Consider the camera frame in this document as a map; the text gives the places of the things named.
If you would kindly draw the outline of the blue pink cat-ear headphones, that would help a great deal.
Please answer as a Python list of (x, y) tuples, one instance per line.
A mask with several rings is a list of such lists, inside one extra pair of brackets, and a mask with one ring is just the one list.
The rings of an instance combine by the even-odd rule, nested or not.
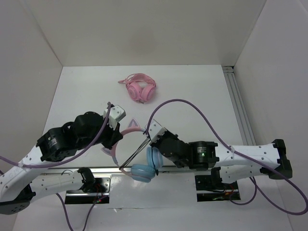
[(116, 146), (117, 143), (111, 150), (107, 148), (102, 148), (101, 150), (108, 156), (112, 157), (114, 164), (119, 167), (119, 170), (122, 173), (136, 181), (149, 183), (155, 176), (158, 175), (159, 169), (163, 166), (163, 156), (157, 148), (150, 146), (146, 149), (147, 164), (133, 164), (130, 168), (130, 172), (127, 172), (118, 164), (116, 159)]

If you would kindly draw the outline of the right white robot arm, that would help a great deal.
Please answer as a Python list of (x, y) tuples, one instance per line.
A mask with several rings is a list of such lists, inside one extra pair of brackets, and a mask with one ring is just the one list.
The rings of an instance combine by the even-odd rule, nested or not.
[(176, 167), (193, 171), (210, 170), (210, 183), (216, 189), (254, 176), (265, 175), (272, 180), (290, 179), (293, 176), (282, 139), (261, 146), (225, 147), (213, 141), (185, 143), (168, 130), (157, 134), (151, 131), (148, 138), (150, 145)]

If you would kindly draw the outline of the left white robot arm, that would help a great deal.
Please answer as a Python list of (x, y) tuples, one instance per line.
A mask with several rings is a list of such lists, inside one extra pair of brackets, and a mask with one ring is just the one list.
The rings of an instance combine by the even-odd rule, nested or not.
[(91, 146), (101, 144), (111, 149), (123, 139), (120, 121), (124, 109), (113, 106), (103, 115), (86, 112), (61, 127), (51, 128), (37, 141), (31, 151), (0, 178), (0, 212), (16, 214), (45, 196), (68, 191), (93, 190), (96, 179), (88, 167), (55, 178), (40, 178), (45, 170), (67, 163)]

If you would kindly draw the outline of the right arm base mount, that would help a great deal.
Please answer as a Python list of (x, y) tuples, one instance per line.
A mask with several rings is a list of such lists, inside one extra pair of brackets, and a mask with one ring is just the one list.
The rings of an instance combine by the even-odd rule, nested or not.
[(241, 199), (237, 182), (222, 183), (218, 173), (198, 173), (194, 176), (197, 202), (216, 202)]

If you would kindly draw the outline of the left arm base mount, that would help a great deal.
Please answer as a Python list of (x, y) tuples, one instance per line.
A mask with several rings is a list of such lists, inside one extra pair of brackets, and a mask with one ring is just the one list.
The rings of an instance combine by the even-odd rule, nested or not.
[(66, 191), (66, 205), (108, 204), (110, 202), (111, 175), (94, 173), (95, 183), (91, 189)]

